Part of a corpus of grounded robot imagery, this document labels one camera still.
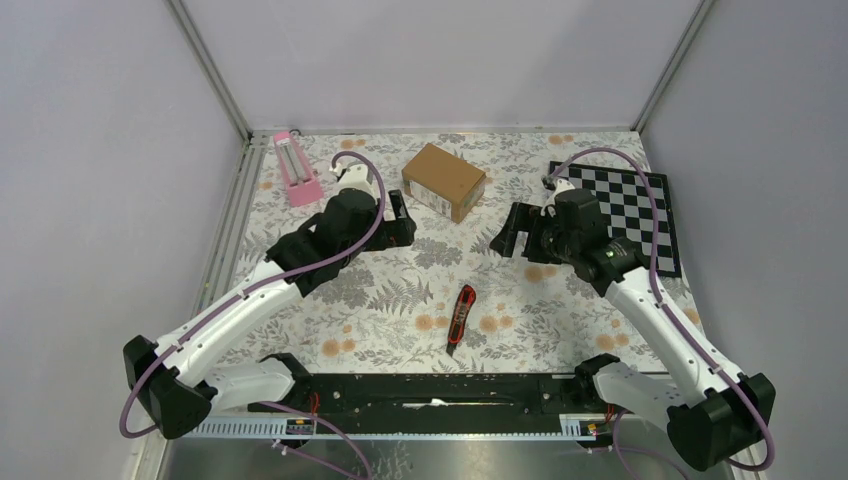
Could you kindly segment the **red black utility knife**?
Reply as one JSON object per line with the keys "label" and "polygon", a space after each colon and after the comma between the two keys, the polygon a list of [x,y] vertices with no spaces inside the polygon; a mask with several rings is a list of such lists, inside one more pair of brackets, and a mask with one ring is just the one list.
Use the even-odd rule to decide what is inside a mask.
{"label": "red black utility knife", "polygon": [[467,318],[476,302],[476,297],[476,291],[468,284],[465,284],[458,294],[447,336],[446,353],[449,356],[453,356],[464,336]]}

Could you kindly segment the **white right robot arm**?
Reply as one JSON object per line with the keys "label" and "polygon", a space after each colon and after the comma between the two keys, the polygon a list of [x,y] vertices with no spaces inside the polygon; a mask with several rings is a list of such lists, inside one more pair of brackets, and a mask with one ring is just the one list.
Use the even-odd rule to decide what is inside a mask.
{"label": "white right robot arm", "polygon": [[576,369],[575,402],[597,412],[614,404],[662,429],[691,468],[705,471],[759,442],[768,430],[776,390],[763,374],[749,376],[687,323],[667,297],[641,246],[613,239],[595,196],[586,189],[556,193],[544,206],[512,204],[490,247],[512,256],[517,236],[527,235],[522,255],[540,264],[567,264],[637,329],[666,367],[673,384],[640,374],[610,355]]}

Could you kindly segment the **brown cardboard express box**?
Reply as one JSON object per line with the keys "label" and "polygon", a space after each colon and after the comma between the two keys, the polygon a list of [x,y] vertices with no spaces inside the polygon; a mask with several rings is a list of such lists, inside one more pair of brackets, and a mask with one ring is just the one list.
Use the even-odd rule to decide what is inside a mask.
{"label": "brown cardboard express box", "polygon": [[487,181],[483,170],[432,143],[403,167],[401,175],[408,196],[456,224],[482,198]]}

